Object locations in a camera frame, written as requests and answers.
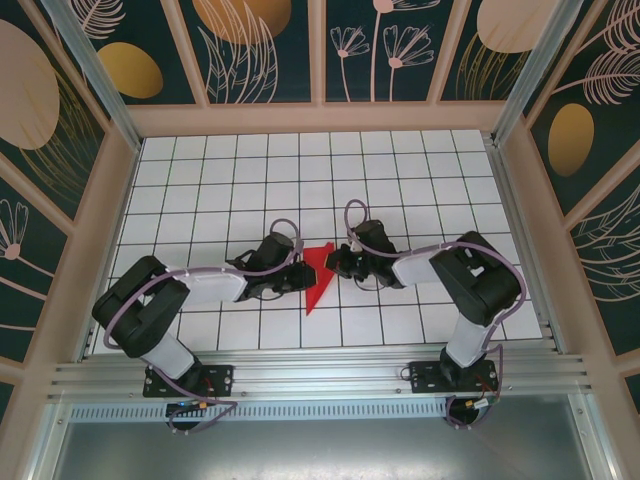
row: beige circle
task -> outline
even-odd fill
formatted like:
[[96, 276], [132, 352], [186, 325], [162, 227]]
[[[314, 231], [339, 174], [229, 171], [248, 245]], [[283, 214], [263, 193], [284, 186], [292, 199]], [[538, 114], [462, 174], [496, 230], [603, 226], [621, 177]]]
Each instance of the beige circle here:
[[483, 0], [478, 37], [499, 53], [528, 52], [535, 47], [557, 0]]
[[150, 98], [162, 90], [160, 67], [135, 45], [110, 43], [98, 51], [98, 56], [120, 93], [133, 98]]
[[587, 159], [593, 144], [591, 113], [582, 105], [569, 103], [560, 109], [549, 132], [549, 163], [563, 177], [576, 173]]
[[[217, 37], [242, 45], [258, 43], [258, 38], [249, 33], [249, 19], [244, 8], [245, 3], [253, 13], [256, 22], [258, 18], [264, 21], [272, 37], [282, 33], [291, 18], [291, 0], [193, 0], [193, 7], [200, 20]], [[227, 9], [229, 6], [235, 9], [244, 34], [240, 32], [237, 32], [235, 36], [232, 34], [231, 19], [234, 17], [226, 13], [225, 6]]]
[[26, 33], [0, 20], [0, 137], [28, 150], [58, 125], [60, 94], [47, 55]]

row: flower illustration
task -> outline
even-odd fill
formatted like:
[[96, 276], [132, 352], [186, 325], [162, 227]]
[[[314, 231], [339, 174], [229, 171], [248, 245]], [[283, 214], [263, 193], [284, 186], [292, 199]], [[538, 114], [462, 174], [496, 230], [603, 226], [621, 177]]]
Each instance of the flower illustration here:
[[15, 213], [6, 198], [0, 201], [0, 258], [16, 260], [20, 257], [20, 244], [27, 229], [29, 209], [16, 203]]
[[423, 10], [425, 8], [437, 7], [440, 0], [373, 0], [373, 8], [376, 9], [376, 23], [373, 28], [373, 49], [371, 54], [371, 101], [376, 101], [376, 50], [378, 45], [378, 30], [380, 29], [380, 17], [385, 13], [393, 11]]
[[[0, 200], [0, 259], [9, 261], [18, 260], [40, 273], [53, 277], [53, 273], [34, 265], [20, 255], [28, 220], [29, 209], [25, 205], [17, 202], [15, 209], [12, 210], [11, 204], [6, 198]], [[24, 287], [4, 277], [0, 277], [0, 283], [42, 301], [47, 298], [46, 295]], [[34, 329], [32, 327], [18, 327], [5, 324], [0, 324], [0, 328], [10, 330]]]
[[407, 27], [398, 38], [398, 26], [384, 29], [384, 48], [391, 67], [389, 80], [389, 101], [393, 101], [393, 77], [395, 71], [402, 67], [413, 67], [433, 61], [433, 50], [428, 50], [431, 39], [427, 32], [429, 27], [422, 29]]
[[347, 96], [347, 102], [350, 102], [351, 98], [349, 97], [349, 89], [347, 88], [347, 77], [344, 73], [344, 59], [369, 52], [369, 44], [364, 43], [365, 36], [364, 33], [362, 33], [362, 27], [347, 27], [344, 29], [344, 34], [340, 30], [340, 27], [332, 28], [331, 41], [333, 42], [333, 46], [336, 47], [336, 52], [340, 57], [342, 85], [344, 86], [344, 93]]
[[373, 8], [378, 13], [391, 13], [394, 10], [422, 10], [425, 8], [435, 7], [440, 0], [428, 0], [410, 2], [407, 0], [373, 0]]

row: dark green wallpaper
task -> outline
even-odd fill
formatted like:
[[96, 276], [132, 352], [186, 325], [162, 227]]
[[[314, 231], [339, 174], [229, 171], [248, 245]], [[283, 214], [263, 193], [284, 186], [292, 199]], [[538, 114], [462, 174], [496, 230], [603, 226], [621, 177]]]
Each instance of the dark green wallpaper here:
[[307, 0], [180, 7], [211, 103], [311, 101]]
[[616, 355], [640, 348], [640, 167], [571, 236]]
[[70, 5], [127, 105], [195, 103], [159, 0]]
[[22, 362], [67, 236], [0, 179], [0, 356]]
[[372, 75], [376, 101], [426, 100], [451, 5], [397, 2], [385, 13], [370, 0], [328, 0], [327, 101], [371, 101]]
[[640, 24], [632, 8], [637, 2], [607, 4], [531, 127], [564, 213], [640, 138]]
[[9, 406], [9, 400], [11, 400], [11, 394], [13, 393], [13, 385], [10, 383], [0, 382], [0, 424], [4, 418], [4, 413]]
[[441, 100], [505, 100], [553, 2], [473, 0]]
[[17, 0], [0, 44], [0, 153], [74, 218], [104, 131]]
[[625, 382], [633, 399], [633, 404], [636, 406], [638, 414], [640, 414], [640, 373], [625, 378]]

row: cable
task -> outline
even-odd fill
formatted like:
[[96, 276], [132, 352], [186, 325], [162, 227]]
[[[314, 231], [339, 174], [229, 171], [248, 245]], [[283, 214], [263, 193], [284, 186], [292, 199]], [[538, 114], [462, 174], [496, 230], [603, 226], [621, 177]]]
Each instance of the cable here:
[[[440, 243], [440, 244], [428, 245], [426, 247], [417, 248], [416, 250], [407, 250], [407, 251], [399, 252], [399, 253], [386, 253], [386, 252], [380, 252], [378, 250], [374, 250], [373, 248], [370, 248], [367, 245], [364, 245], [358, 239], [358, 236], [354, 233], [353, 229], [349, 225], [349, 209], [353, 205], [358, 205], [359, 207], [362, 207], [362, 209], [364, 210], [364, 218], [362, 219], [362, 222], [367, 221], [367, 219], [369, 218], [369, 209], [368, 209], [367, 205], [362, 200], [358, 200], [356, 198], [354, 198], [352, 200], [349, 200], [347, 202], [345, 208], [344, 208], [344, 224], [345, 224], [345, 227], [347, 229], [347, 236], [349, 237], [349, 239], [351, 241], [353, 241], [360, 248], [362, 248], [363, 250], [365, 250], [365, 251], [367, 251], [367, 252], [369, 252], [369, 253], [371, 253], [373, 255], [377, 255], [377, 256], [385, 257], [385, 258], [402, 258], [402, 257], [408, 257], [410, 255], [417, 255], [417, 254], [421, 254], [421, 253], [432, 252], [432, 251], [435, 251], [435, 250], [444, 250], [444, 249], [447, 249], [447, 248], [467, 248], [467, 249], [471, 249], [471, 250], [476, 250], [476, 251], [484, 253], [484, 254], [492, 257], [492, 258], [495, 258], [500, 263], [502, 263], [513, 274], [513, 276], [516, 277], [516, 280], [518, 281], [518, 284], [520, 285], [520, 298], [518, 299], [518, 301], [509, 310], [506, 310], [506, 311], [500, 313], [499, 315], [496, 315], [496, 318], [494, 318], [493, 322], [491, 322], [491, 326], [489, 328], [489, 332], [488, 332], [487, 336], [485, 337], [485, 339], [484, 339], [484, 341], [482, 343], [482, 351], [484, 353], [492, 353], [492, 352], [495, 352], [496, 350], [499, 350], [499, 353], [500, 353], [500, 373], [499, 373], [499, 376], [498, 376], [498, 390], [496, 392], [496, 398], [499, 398], [500, 397], [500, 389], [502, 387], [503, 347], [502, 347], [502, 344], [498, 344], [496, 347], [492, 348], [491, 350], [487, 350], [487, 347], [489, 345], [489, 342], [491, 341], [491, 337], [493, 337], [493, 334], [495, 333], [495, 331], [498, 328], [498, 326], [500, 326], [500, 324], [502, 322], [504, 322], [508, 317], [510, 317], [518, 309], [520, 309], [520, 307], [522, 307], [522, 305], [524, 305], [525, 299], [527, 297], [527, 286], [526, 286], [526, 284], [524, 282], [524, 278], [522, 278], [522, 275], [520, 274], [520, 272], [506, 258], [504, 258], [499, 253], [495, 252], [494, 250], [491, 250], [489, 248], [483, 247], [482, 245], [476, 245], [474, 243], [469, 243], [469, 242], [458, 242], [458, 241], [443, 242], [443, 243]], [[470, 425], [466, 425], [466, 424], [456, 420], [455, 418], [453, 418], [451, 416], [451, 414], [450, 414], [451, 404], [453, 403], [453, 401], [455, 399], [456, 399], [455, 395], [453, 395], [453, 396], [451, 396], [451, 397], [449, 397], [447, 399], [447, 404], [446, 404], [446, 409], [445, 409], [445, 412], [446, 412], [445, 419], [446, 419], [447, 423], [449, 425], [451, 425], [452, 427], [455, 427], [455, 428], [467, 427], [468, 429], [471, 429]], [[479, 425], [482, 422], [484, 422], [484, 420], [486, 419], [488, 413], [489, 413], [489, 411], [487, 411], [480, 420], [474, 422], [474, 425]]]
[[149, 364], [149, 365], [156, 371], [158, 376], [160, 378], [162, 378], [162, 380], [164, 382], [166, 382], [176, 392], [181, 393], [185, 397], [190, 397], [190, 398], [193, 398], [194, 400], [199, 400], [199, 401], [205, 402], [205, 403], [207, 403], [209, 405], [229, 405], [229, 408], [224, 409], [221, 413], [216, 415], [211, 420], [207, 420], [206, 422], [201, 422], [198, 425], [196, 425], [195, 427], [193, 427], [191, 430], [178, 430], [175, 427], [175, 425], [173, 424], [173, 420], [176, 418], [177, 415], [179, 415], [180, 413], [186, 411], [187, 409], [185, 408], [185, 409], [176, 410], [169, 417], [169, 427], [171, 428], [171, 430], [173, 431], [174, 434], [180, 432], [181, 435], [189, 435], [189, 433], [198, 433], [198, 432], [201, 432], [203, 430], [206, 430], [207, 428], [213, 426], [222, 417], [224, 417], [228, 413], [231, 413], [231, 411], [234, 410], [238, 406], [238, 402], [235, 402], [233, 400], [212, 399], [210, 397], [203, 397], [203, 396], [200, 396], [200, 395], [196, 395], [193, 392], [189, 392], [188, 390], [185, 390], [184, 388], [182, 388], [180, 385], [176, 384], [162, 370], [160, 370], [159, 368], [153, 367], [153, 365], [151, 365], [151, 364]]
[[362, 282], [358, 282], [358, 280], [354, 277], [353, 278], [353, 283], [356, 284], [356, 287], [358, 287], [360, 290], [362, 290], [363, 292], [379, 292], [380, 290], [384, 290], [387, 287], [376, 287], [376, 288], [364, 288], [362, 286]]
[[[275, 225], [278, 223], [287, 223], [293, 228], [293, 231], [294, 231], [294, 248], [289, 253], [289, 255], [287, 255], [287, 258], [285, 258], [285, 260], [280, 265], [262, 272], [248, 272], [248, 271], [236, 270], [233, 268], [223, 268], [223, 267], [193, 267], [193, 268], [183, 268], [180, 270], [174, 270], [174, 271], [163, 273], [162, 275], [159, 275], [149, 280], [145, 285], [140, 287], [138, 291], [135, 292], [129, 299], [127, 299], [126, 302], [124, 302], [122, 307], [120, 307], [120, 309], [116, 312], [116, 314], [113, 316], [113, 318], [105, 328], [104, 339], [103, 339], [104, 346], [111, 350], [120, 350], [120, 347], [118, 345], [114, 345], [109, 342], [109, 338], [111, 338], [111, 332], [113, 332], [113, 329], [115, 328], [117, 323], [120, 321], [124, 313], [129, 309], [129, 307], [131, 307], [131, 305], [133, 305], [138, 300], [138, 298], [141, 295], [144, 295], [151, 288], [153, 288], [158, 283], [163, 282], [164, 280], [167, 280], [169, 278], [188, 277], [190, 275], [197, 276], [197, 275], [205, 275], [205, 274], [211, 274], [211, 273], [230, 273], [233, 275], [260, 277], [263, 275], [270, 275], [272, 273], [276, 273], [279, 270], [282, 270], [283, 268], [285, 268], [297, 255], [300, 255], [302, 253], [302, 250], [304, 248], [304, 241], [300, 237], [300, 230], [298, 229], [298, 226], [295, 223], [293, 223], [291, 220], [286, 218], [278, 218], [277, 220], [275, 220], [271, 224], [270, 233], [273, 233], [273, 229]], [[147, 362], [147, 364], [158, 373], [160, 378], [162, 378], [162, 380], [164, 380], [167, 383], [167, 385], [169, 385], [176, 392], [181, 393], [185, 397], [193, 398], [194, 400], [199, 400], [209, 405], [229, 405], [229, 408], [225, 409], [222, 413], [217, 415], [215, 418], [203, 423], [199, 423], [191, 430], [183, 432], [184, 435], [187, 435], [188, 432], [197, 433], [211, 427], [220, 418], [227, 415], [229, 412], [231, 412], [233, 409], [235, 409], [238, 406], [238, 402], [234, 402], [231, 400], [217, 400], [211, 397], [203, 397], [200, 395], [196, 395], [193, 392], [189, 392], [188, 390], [185, 390], [184, 388], [179, 386], [177, 383], [175, 383], [173, 379], [169, 378], [169, 376], [166, 373], [164, 373], [162, 370], [160, 370], [159, 368], [156, 368], [154, 365], [152, 365], [149, 362]], [[175, 426], [173, 425], [173, 419], [179, 413], [181, 413], [181, 411], [177, 410], [171, 415], [171, 417], [169, 417], [169, 426], [173, 429], [174, 433], [182, 432], [182, 430], [176, 429]]]
[[[496, 395], [496, 400], [500, 399], [500, 392], [502, 392], [502, 380], [503, 380], [503, 369], [504, 369], [504, 347], [502, 346], [501, 343], [499, 343], [498, 345], [496, 345], [494, 348], [492, 348], [491, 350], [488, 350], [487, 353], [493, 353], [493, 352], [498, 352], [499, 355], [499, 360], [498, 360], [498, 365], [499, 365], [499, 373], [498, 373], [498, 388], [495, 391], [495, 395]], [[467, 430], [471, 430], [471, 425], [467, 425], [465, 423], [462, 423], [461, 421], [453, 418], [451, 416], [451, 405], [453, 404], [453, 401], [456, 399], [457, 397], [455, 395], [452, 395], [451, 397], [447, 398], [447, 404], [445, 406], [445, 417], [444, 419], [446, 420], [446, 422], [451, 425], [453, 428], [455, 428], [456, 430], [460, 429], [460, 428], [466, 428]], [[485, 412], [485, 414], [479, 419], [476, 420], [475, 422], [473, 422], [473, 426], [477, 427], [479, 425], [481, 425], [482, 423], [484, 423], [487, 419], [487, 417], [489, 416], [489, 413], [491, 412], [492, 407], [488, 407], [487, 411]]]
[[478, 252], [484, 253], [492, 258], [495, 258], [500, 263], [502, 263], [516, 277], [516, 280], [520, 285], [520, 292], [521, 292], [520, 298], [511, 307], [511, 309], [506, 310], [505, 312], [497, 315], [496, 318], [493, 320], [491, 324], [491, 328], [489, 330], [489, 334], [486, 336], [485, 341], [482, 344], [482, 350], [486, 352], [486, 348], [489, 345], [489, 341], [491, 340], [491, 337], [493, 336], [498, 326], [502, 322], [504, 322], [508, 317], [513, 315], [520, 307], [522, 307], [522, 305], [524, 305], [524, 302], [527, 297], [527, 285], [524, 283], [524, 278], [522, 278], [522, 275], [520, 274], [520, 272], [506, 258], [500, 255], [498, 252], [495, 252], [490, 248], [483, 247], [482, 245], [476, 245], [475, 243], [469, 243], [469, 242], [457, 242], [457, 241], [444, 242], [444, 243], [438, 243], [434, 245], [428, 245], [426, 247], [420, 247], [415, 250], [406, 250], [404, 252], [399, 252], [399, 253], [385, 253], [385, 252], [380, 252], [378, 250], [374, 250], [373, 248], [368, 247], [367, 245], [364, 245], [358, 239], [358, 236], [354, 233], [353, 229], [349, 225], [349, 209], [353, 205], [358, 205], [364, 209], [364, 218], [362, 219], [363, 222], [365, 222], [369, 218], [368, 207], [362, 200], [358, 200], [357, 198], [349, 200], [347, 202], [347, 205], [344, 207], [344, 224], [347, 229], [347, 236], [360, 248], [362, 248], [363, 250], [373, 255], [377, 255], [379, 257], [385, 257], [385, 258], [402, 258], [402, 257], [411, 256], [411, 255], [417, 255], [420, 253], [432, 252], [435, 250], [444, 250], [447, 248], [468, 248], [471, 250], [476, 250]]
[[289, 265], [289, 263], [295, 258], [296, 255], [300, 255], [302, 253], [302, 249], [304, 248], [304, 241], [300, 237], [300, 230], [298, 226], [293, 223], [291, 220], [287, 218], [278, 218], [271, 224], [270, 232], [273, 233], [273, 228], [278, 223], [287, 223], [293, 227], [295, 232], [295, 243], [293, 250], [287, 255], [287, 258], [278, 265], [277, 267], [270, 268], [268, 270], [264, 270], [261, 272], [249, 272], [244, 270], [236, 270], [235, 268], [224, 268], [224, 267], [192, 267], [192, 268], [182, 268], [180, 270], [173, 270], [170, 272], [163, 273], [155, 278], [149, 280], [145, 285], [140, 287], [136, 293], [134, 293], [126, 302], [120, 307], [120, 309], [113, 316], [107, 327], [105, 328], [103, 343], [104, 346], [110, 350], [120, 350], [118, 345], [114, 345], [109, 342], [109, 338], [111, 338], [111, 332], [113, 331], [116, 324], [120, 321], [120, 318], [124, 313], [133, 305], [141, 295], [144, 295], [146, 292], [151, 290], [155, 285], [161, 283], [168, 278], [180, 278], [180, 277], [188, 277], [190, 275], [198, 276], [198, 275], [206, 275], [211, 273], [230, 273], [233, 275], [244, 275], [247, 277], [261, 277], [263, 275], [270, 275], [272, 273], [276, 273], [282, 270], [284, 267]]

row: leaf illustration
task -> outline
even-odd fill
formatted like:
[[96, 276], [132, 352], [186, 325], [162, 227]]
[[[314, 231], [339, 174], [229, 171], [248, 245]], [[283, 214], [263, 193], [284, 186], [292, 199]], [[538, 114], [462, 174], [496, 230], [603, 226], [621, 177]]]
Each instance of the leaf illustration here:
[[640, 186], [577, 228], [574, 242], [594, 297], [620, 302], [640, 295]]
[[229, 98], [229, 80], [227, 67], [224, 59], [220, 55], [220, 40], [215, 35], [213, 39], [200, 27], [200, 35], [207, 46], [209, 54], [209, 72], [205, 87], [207, 92], [213, 97], [214, 103], [226, 103]]
[[[582, 220], [578, 225], [578, 233], [574, 236], [574, 242], [578, 250], [591, 247], [597, 242], [609, 242], [612, 233], [626, 220], [632, 219], [640, 214], [640, 186], [638, 186], [629, 197], [617, 205], [615, 208], [608, 210], [600, 215], [593, 215]], [[621, 239], [629, 241], [625, 232]]]
[[206, 88], [214, 103], [255, 103], [268, 95], [273, 99], [278, 85], [278, 59], [266, 23], [244, 4], [243, 23], [229, 0], [216, 9], [209, 0], [197, 0], [217, 35], [199, 28], [209, 53]]
[[617, 52], [634, 50], [640, 44], [640, 0], [616, 0], [604, 29], [604, 41]]
[[596, 58], [585, 78], [556, 88], [553, 94], [582, 85], [589, 103], [620, 105], [640, 84], [640, 50], [609, 50]]
[[126, 13], [122, 0], [69, 0], [82, 31], [89, 38], [106, 40]]

